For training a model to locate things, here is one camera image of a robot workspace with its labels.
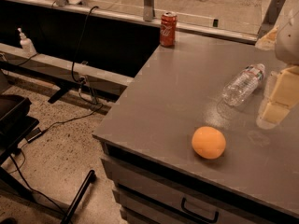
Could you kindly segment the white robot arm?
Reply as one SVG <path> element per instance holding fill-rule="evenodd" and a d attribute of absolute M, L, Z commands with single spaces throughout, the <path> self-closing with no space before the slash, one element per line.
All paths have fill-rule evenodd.
<path fill-rule="evenodd" d="M 260 128 L 273 129 L 299 104 L 299 10 L 292 9 L 288 19 L 262 36 L 255 47 L 272 49 L 286 64 L 278 73 L 270 73 L 256 119 Z"/>

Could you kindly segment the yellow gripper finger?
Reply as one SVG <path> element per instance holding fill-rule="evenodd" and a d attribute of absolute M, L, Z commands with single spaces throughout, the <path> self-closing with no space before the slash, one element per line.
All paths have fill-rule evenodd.
<path fill-rule="evenodd" d="M 261 120 L 279 124 L 299 103 L 299 66 L 288 65 L 268 78 L 261 103 Z"/>
<path fill-rule="evenodd" d="M 261 37 L 255 44 L 257 49 L 272 50 L 275 48 L 278 28 L 274 27 L 266 35 Z"/>

